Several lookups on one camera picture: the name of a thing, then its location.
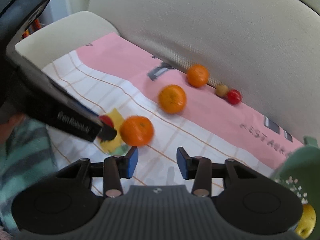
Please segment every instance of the yellow sponge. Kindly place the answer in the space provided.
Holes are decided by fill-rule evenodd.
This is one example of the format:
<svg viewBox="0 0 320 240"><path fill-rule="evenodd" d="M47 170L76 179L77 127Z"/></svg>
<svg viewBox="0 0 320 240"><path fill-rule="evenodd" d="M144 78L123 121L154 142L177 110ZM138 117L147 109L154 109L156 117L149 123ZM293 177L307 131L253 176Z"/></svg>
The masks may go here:
<svg viewBox="0 0 320 240"><path fill-rule="evenodd" d="M120 130L120 126L124 122L123 117L117 111L117 109L113 109L109 114L107 114L111 120L113 121L113 125L117 131ZM117 132L117 136L112 141L104 141L100 143L102 150L106 153L112 154L118 147L122 145L123 141L121 139L120 133Z"/></svg>

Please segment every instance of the person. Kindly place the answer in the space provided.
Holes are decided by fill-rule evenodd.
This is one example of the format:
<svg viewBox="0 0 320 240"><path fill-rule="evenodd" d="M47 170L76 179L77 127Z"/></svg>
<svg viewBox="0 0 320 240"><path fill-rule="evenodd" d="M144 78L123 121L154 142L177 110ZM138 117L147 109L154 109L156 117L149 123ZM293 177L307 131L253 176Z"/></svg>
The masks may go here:
<svg viewBox="0 0 320 240"><path fill-rule="evenodd" d="M0 226L4 230L0 231L0 240L7 240L7 233L19 232L11 214L17 194L55 171L45 124L24 114L0 124Z"/></svg>

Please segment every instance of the yellow fruit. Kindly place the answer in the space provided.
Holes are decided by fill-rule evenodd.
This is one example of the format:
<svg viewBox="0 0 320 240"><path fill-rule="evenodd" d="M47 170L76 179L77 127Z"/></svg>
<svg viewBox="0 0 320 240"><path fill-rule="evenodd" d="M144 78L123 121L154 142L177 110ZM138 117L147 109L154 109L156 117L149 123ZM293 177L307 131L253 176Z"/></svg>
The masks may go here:
<svg viewBox="0 0 320 240"><path fill-rule="evenodd" d="M216 86L215 93L216 93L216 95L218 97L224 98L227 95L228 92L229 92L229 89L228 89L228 87L226 85L219 84L219 85Z"/></svg>
<svg viewBox="0 0 320 240"><path fill-rule="evenodd" d="M316 225L316 211L310 204L303 205L303 213L295 232L303 239L308 238Z"/></svg>

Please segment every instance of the cherry tomato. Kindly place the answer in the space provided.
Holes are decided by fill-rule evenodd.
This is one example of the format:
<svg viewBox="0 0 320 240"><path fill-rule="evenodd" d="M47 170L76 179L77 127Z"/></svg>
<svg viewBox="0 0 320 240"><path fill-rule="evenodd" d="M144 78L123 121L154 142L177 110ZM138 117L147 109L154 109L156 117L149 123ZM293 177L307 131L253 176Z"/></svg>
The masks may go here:
<svg viewBox="0 0 320 240"><path fill-rule="evenodd" d="M114 124L113 124L113 121L111 120L111 118L109 116L107 116L106 114L105 115L100 115L99 119L100 119L101 122L105 123L106 125L111 126L112 128L115 127Z"/></svg>
<svg viewBox="0 0 320 240"><path fill-rule="evenodd" d="M237 105L241 102L242 100L242 95L240 94L240 92L238 90L235 89L231 89L228 93L227 93L227 100L230 104L232 105Z"/></svg>

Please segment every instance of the tangerine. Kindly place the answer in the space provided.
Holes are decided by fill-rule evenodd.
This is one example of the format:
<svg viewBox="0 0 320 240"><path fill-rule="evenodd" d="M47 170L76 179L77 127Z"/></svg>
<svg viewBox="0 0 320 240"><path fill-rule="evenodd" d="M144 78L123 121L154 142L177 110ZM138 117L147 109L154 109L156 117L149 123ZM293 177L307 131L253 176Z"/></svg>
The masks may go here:
<svg viewBox="0 0 320 240"><path fill-rule="evenodd" d="M130 146L144 146L148 144L154 135L152 122L144 117L129 116L120 126L122 140Z"/></svg>
<svg viewBox="0 0 320 240"><path fill-rule="evenodd" d="M159 105L168 114L181 112L187 103L187 96L184 90L178 85L164 87L159 95Z"/></svg>
<svg viewBox="0 0 320 240"><path fill-rule="evenodd" d="M206 67L195 64L187 71L187 79L191 86L199 88L205 85L209 80L209 71Z"/></svg>

